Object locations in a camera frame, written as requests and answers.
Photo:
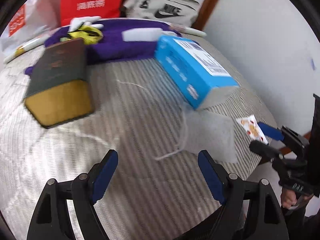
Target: white face mask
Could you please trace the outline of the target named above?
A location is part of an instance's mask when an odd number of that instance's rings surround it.
[[[207,150],[216,161],[238,163],[234,143],[234,123],[230,117],[209,112],[194,111],[184,103],[182,109],[182,126],[178,149],[172,153],[155,158],[162,160],[186,150],[198,154]]]

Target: table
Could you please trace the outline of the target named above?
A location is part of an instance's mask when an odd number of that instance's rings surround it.
[[[265,104],[250,85],[211,44],[197,41],[236,79],[240,89],[208,111],[234,119],[251,114],[276,126]],[[172,239],[208,217],[219,203],[197,165],[197,155],[176,150],[185,98],[154,59],[90,66],[94,114],[46,130],[23,106],[33,65],[44,47],[29,51],[0,72],[0,210],[17,240],[28,225],[41,191],[50,178],[73,180],[88,172],[112,148],[119,165],[95,209],[110,239]],[[242,179],[260,157],[250,152],[250,138],[236,122],[238,164],[221,163]],[[72,202],[70,218],[82,239]]]

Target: mask ear loop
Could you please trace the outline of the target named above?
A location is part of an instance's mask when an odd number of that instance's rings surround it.
[[[179,138],[178,149],[175,150],[174,152],[165,154],[161,157],[155,157],[154,159],[156,161],[160,161],[160,160],[168,158],[172,155],[175,155],[175,154],[181,152],[186,146],[187,139],[188,139],[188,126],[187,126],[186,113],[184,112],[183,107],[181,107],[181,110],[182,110],[182,129],[181,129],[181,134],[180,134],[180,138]]]

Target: white glove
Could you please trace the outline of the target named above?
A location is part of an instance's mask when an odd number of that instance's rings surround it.
[[[73,18],[70,21],[70,27],[68,32],[74,32],[77,30],[82,24],[90,26],[90,27],[95,27],[97,29],[102,29],[103,24],[92,24],[98,20],[100,20],[100,16],[87,16],[87,17],[80,17],[80,18]]]

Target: metal screw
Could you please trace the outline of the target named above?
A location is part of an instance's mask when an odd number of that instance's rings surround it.
[[[48,185],[54,184],[54,179],[49,179],[47,183],[48,183]]]
[[[80,175],[79,175],[79,179],[80,180],[84,180],[84,179],[86,179],[88,177],[88,175],[86,174],[86,173],[81,173]]]
[[[238,179],[238,175],[235,174],[235,173],[230,173],[230,174],[229,174],[229,178],[230,178],[230,179]]]
[[[261,183],[262,183],[263,185],[268,185],[268,184],[269,184],[269,181],[268,181],[267,179],[262,179],[262,180],[261,180]]]

